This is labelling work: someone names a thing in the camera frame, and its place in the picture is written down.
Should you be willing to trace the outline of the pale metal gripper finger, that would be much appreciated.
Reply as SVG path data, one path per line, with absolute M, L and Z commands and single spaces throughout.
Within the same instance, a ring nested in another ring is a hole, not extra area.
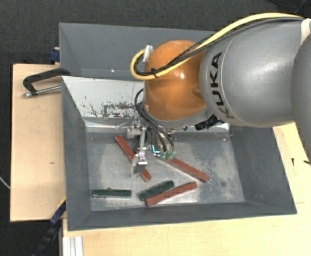
M 131 161 L 131 177 L 139 173 L 138 161 L 138 156 L 135 155 Z
M 148 162 L 147 162 L 147 157 L 146 157 L 146 148 L 142 148 L 138 151 L 137 154 L 137 172 L 142 173 L 144 169 L 146 168 Z

